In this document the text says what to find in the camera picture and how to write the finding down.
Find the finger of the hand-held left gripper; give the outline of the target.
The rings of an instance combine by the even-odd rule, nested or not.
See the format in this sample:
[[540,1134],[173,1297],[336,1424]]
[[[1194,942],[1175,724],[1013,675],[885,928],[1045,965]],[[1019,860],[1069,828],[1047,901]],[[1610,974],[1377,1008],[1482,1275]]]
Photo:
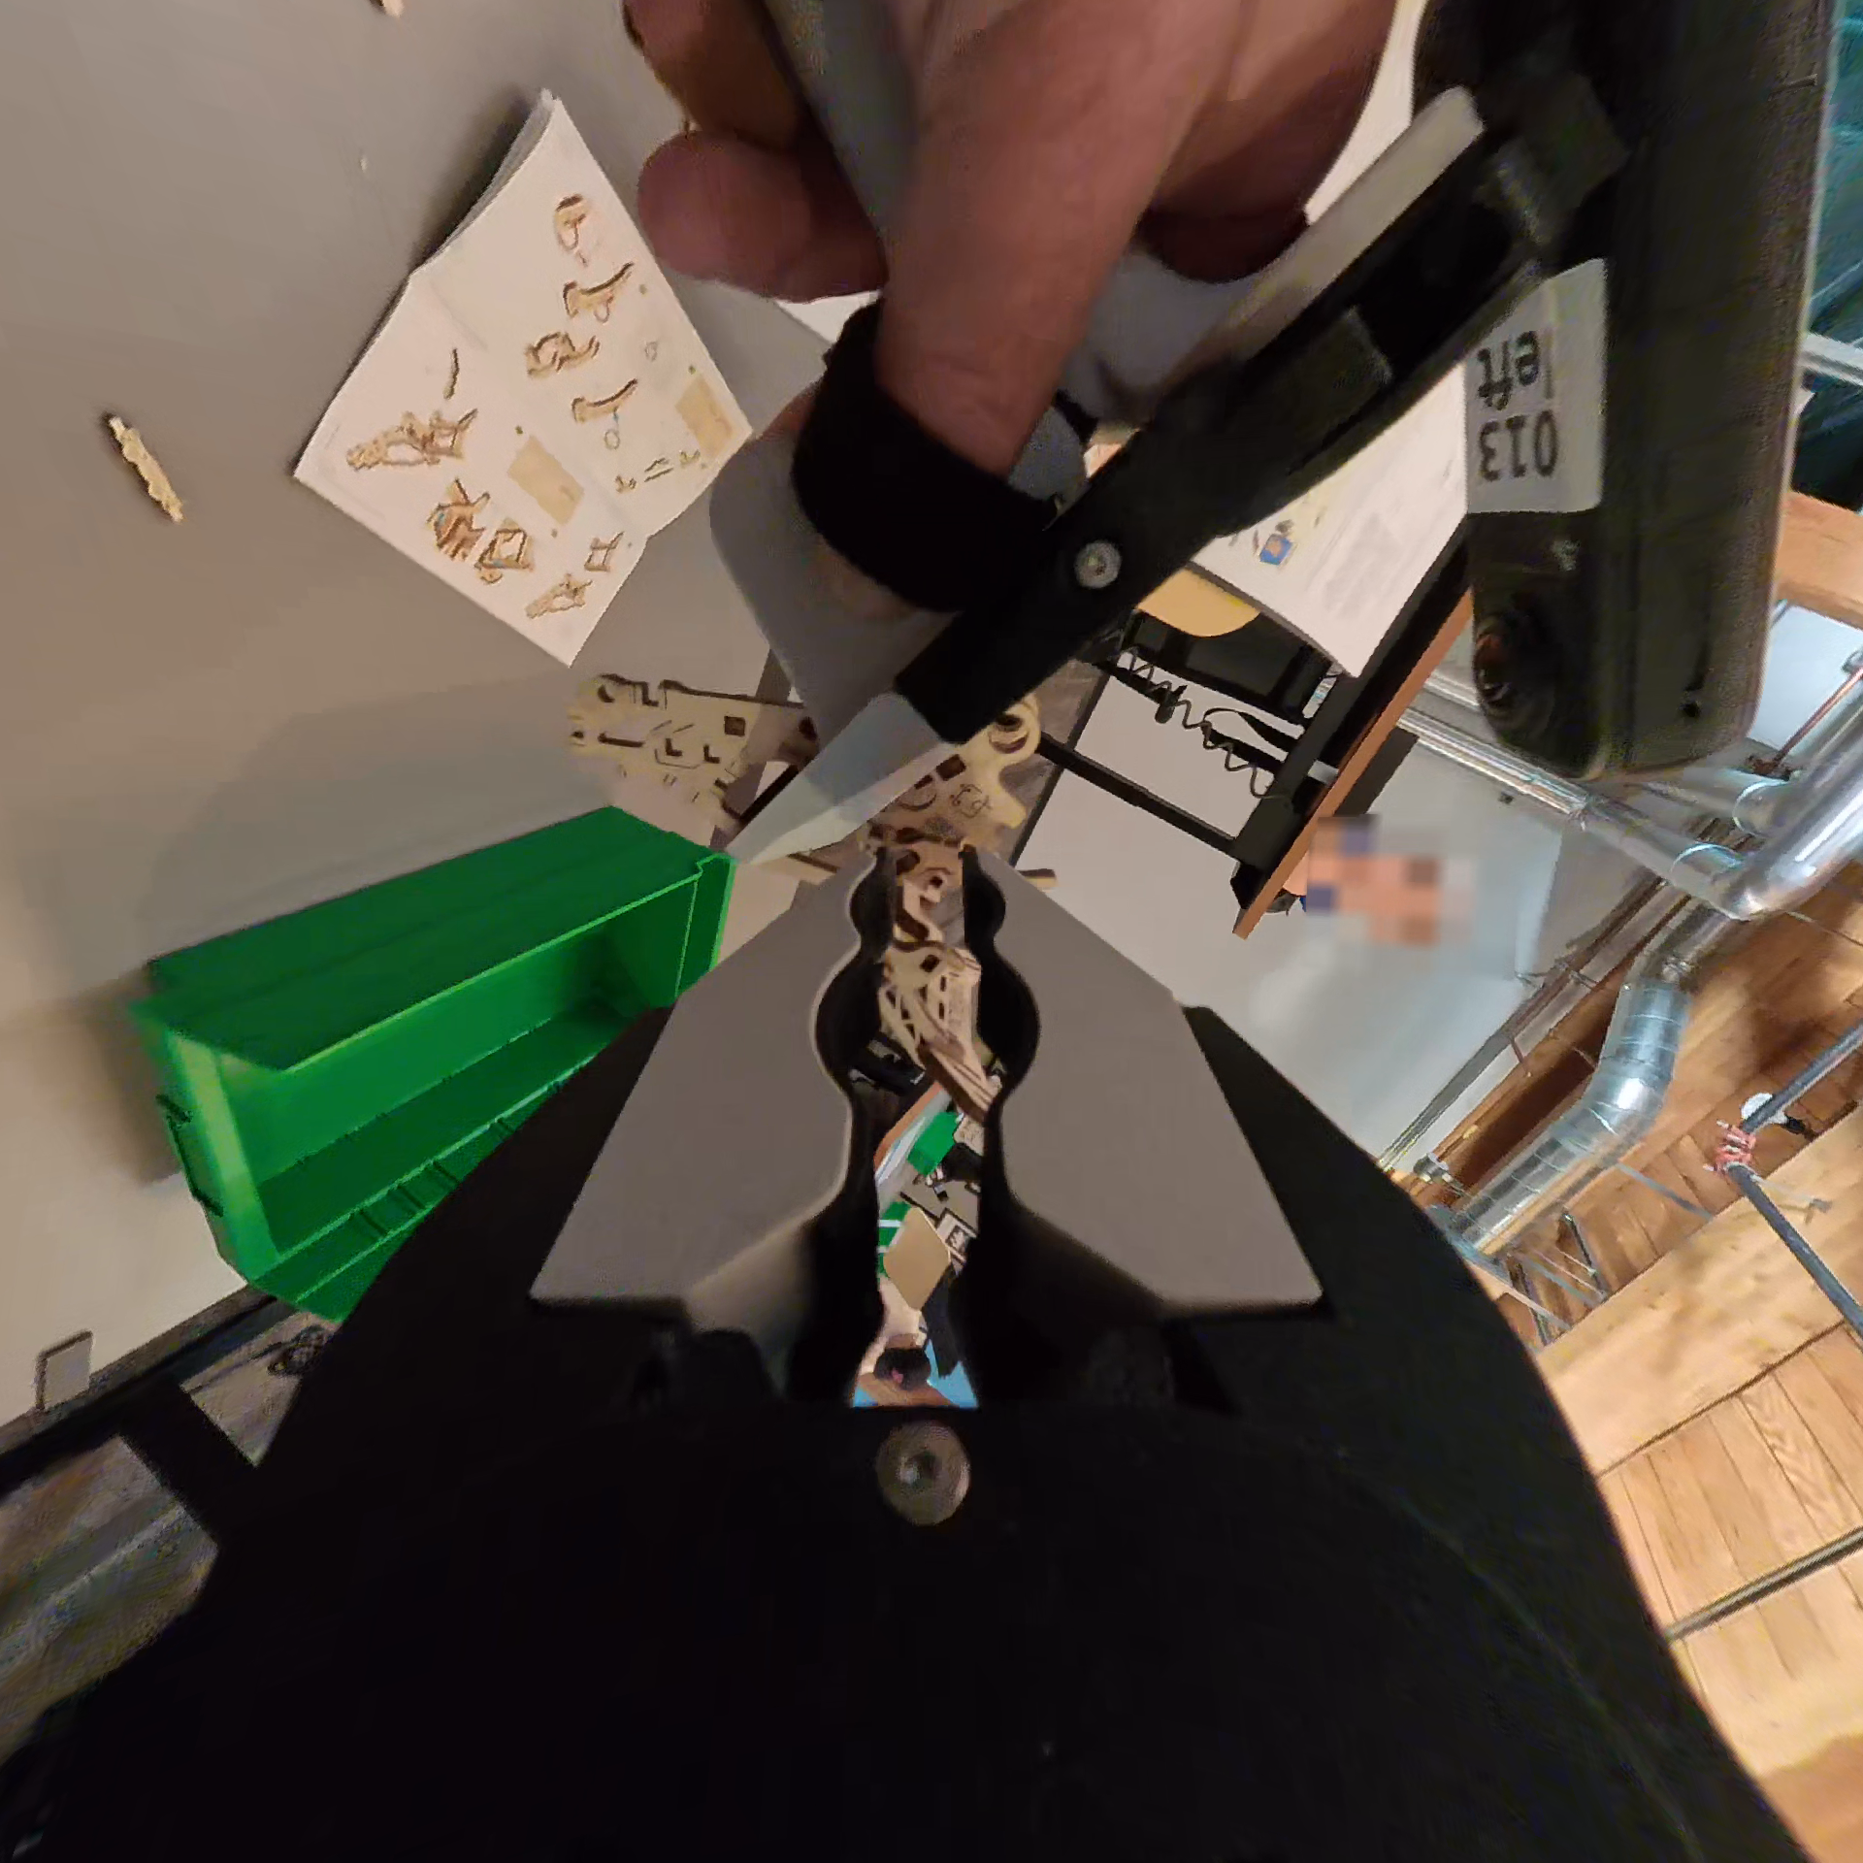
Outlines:
[[841,844],[953,750],[907,698],[881,693],[797,774],[758,799],[726,851],[767,865]]

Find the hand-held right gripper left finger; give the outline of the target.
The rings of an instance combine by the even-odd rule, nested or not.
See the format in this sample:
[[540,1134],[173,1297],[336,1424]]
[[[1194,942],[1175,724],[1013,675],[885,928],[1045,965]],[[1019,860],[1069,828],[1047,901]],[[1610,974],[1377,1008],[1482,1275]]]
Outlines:
[[740,1333],[791,1400],[841,1402],[878,1333],[878,1035],[892,865],[863,854],[666,1018],[532,1281],[548,1307]]

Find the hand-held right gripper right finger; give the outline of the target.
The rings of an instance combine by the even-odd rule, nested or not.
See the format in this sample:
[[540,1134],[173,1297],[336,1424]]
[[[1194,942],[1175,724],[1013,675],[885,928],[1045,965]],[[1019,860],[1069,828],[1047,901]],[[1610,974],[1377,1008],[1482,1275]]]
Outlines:
[[980,1402],[1173,1396],[1198,1328],[1318,1307],[1175,994],[995,851],[964,854],[964,904],[1002,1075],[949,1300]]

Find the wooden model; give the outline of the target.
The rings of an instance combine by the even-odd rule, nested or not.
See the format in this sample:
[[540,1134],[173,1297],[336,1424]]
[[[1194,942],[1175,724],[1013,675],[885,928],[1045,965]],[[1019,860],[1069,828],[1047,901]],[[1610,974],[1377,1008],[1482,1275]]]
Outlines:
[[[1005,851],[1026,807],[1009,774],[1037,757],[1041,714],[1032,698],[881,807],[864,828],[838,833],[824,851],[784,854],[781,870],[824,882],[853,851],[885,851],[892,865],[892,943],[878,984],[878,1025],[957,1108],[983,1124],[999,1095],[990,1053],[976,1029],[983,965],[964,931],[964,854]],[[767,767],[800,771],[818,733],[791,700],[714,693],[676,680],[596,675],[566,714],[575,757],[614,774],[619,804],[659,804],[668,823],[697,841],[727,837],[746,816],[732,793],[758,786]]]

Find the model parts instruction booklet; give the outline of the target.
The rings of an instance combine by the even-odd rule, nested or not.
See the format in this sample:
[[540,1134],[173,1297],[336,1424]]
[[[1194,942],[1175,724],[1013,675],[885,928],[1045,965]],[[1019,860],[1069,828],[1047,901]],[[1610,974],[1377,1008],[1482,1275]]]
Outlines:
[[293,483],[572,664],[746,436],[614,183],[540,91],[410,272]]

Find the long wooden model part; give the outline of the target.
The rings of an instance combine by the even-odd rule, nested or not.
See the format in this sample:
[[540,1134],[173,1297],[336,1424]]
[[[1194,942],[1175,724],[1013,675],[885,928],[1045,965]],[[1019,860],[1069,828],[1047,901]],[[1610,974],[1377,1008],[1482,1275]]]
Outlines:
[[105,416],[105,432],[110,435],[126,472],[142,484],[148,500],[165,513],[169,524],[182,524],[187,506],[181,490],[173,487],[170,474],[165,472],[161,460],[146,442],[142,432],[119,418],[118,412]]

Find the person's left hand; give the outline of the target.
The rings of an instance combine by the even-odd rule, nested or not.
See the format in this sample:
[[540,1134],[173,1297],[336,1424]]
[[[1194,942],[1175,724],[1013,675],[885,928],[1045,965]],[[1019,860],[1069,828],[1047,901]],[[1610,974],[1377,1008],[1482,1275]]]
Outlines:
[[689,129],[638,217],[666,269],[809,302],[881,292],[873,376],[1005,478],[1134,239],[1202,282],[1271,264],[1348,142],[1393,4],[887,4],[913,79],[873,230],[797,119],[758,4],[624,4]]

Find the green plastic bin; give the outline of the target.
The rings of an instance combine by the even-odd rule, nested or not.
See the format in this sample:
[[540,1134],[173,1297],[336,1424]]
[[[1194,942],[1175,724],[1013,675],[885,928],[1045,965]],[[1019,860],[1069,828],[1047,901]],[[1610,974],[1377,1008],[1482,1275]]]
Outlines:
[[619,807],[148,963],[133,1024],[227,1268],[588,1064],[714,963],[732,862]]
[[312,1230],[280,1246],[280,1258],[243,1275],[243,1284],[300,1316],[345,1321],[414,1230],[572,1078],[575,1070],[548,1081],[422,1165],[382,1175],[380,1163],[368,1163],[363,1199],[336,1204],[329,1223],[312,1204]]

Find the printed instruction sheet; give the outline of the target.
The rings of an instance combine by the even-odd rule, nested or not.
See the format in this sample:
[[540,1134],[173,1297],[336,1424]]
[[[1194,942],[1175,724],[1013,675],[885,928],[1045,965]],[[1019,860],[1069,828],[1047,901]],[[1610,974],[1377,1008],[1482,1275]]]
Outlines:
[[1202,547],[1194,566],[1357,675],[1465,517],[1465,376],[1452,372],[1363,452]]

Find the wooden top desk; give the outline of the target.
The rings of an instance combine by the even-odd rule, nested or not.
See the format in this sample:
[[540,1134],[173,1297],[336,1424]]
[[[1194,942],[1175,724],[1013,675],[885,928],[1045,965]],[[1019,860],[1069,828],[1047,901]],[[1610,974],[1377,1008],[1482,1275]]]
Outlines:
[[1443,664],[1470,607],[1465,553],[1454,547],[1372,648],[1363,675],[1338,664],[1321,675],[1321,654],[1298,645],[1268,619],[1233,637],[1178,637],[1178,645],[1167,645],[1167,628],[1140,613],[1107,648],[1091,654],[1093,698],[1100,700],[1107,688],[1145,698],[1158,729],[1192,735],[1202,754],[1220,757],[1225,775],[1246,782],[1246,815],[1240,804],[1224,804],[1217,819],[1205,819],[1085,757],[1084,722],[1072,735],[1041,733],[1037,757],[1054,775],[1085,782],[1224,854],[1235,898],[1233,935],[1248,937],[1292,898],[1288,884],[1318,828],[1363,816],[1409,757],[1415,735],[1404,716]]

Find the silver air duct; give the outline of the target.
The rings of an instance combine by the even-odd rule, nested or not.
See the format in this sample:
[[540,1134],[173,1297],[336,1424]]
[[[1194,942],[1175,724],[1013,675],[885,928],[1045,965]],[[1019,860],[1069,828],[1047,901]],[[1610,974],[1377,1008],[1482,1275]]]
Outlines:
[[1412,735],[1460,771],[1547,804],[1566,828],[1629,854],[1682,898],[1682,910],[1629,965],[1588,1089],[1499,1175],[1434,1218],[1470,1268],[1503,1277],[1503,1258],[1540,1219],[1591,1190],[1652,1134],[1698,982],[1737,931],[1802,905],[1860,854],[1860,698],[1835,710],[1835,724],[1791,780],[1687,767],[1655,782],[1659,799],[1743,829],[1746,848],[1680,833],[1599,789],[1537,775],[1525,757],[1440,722],[1420,718]]

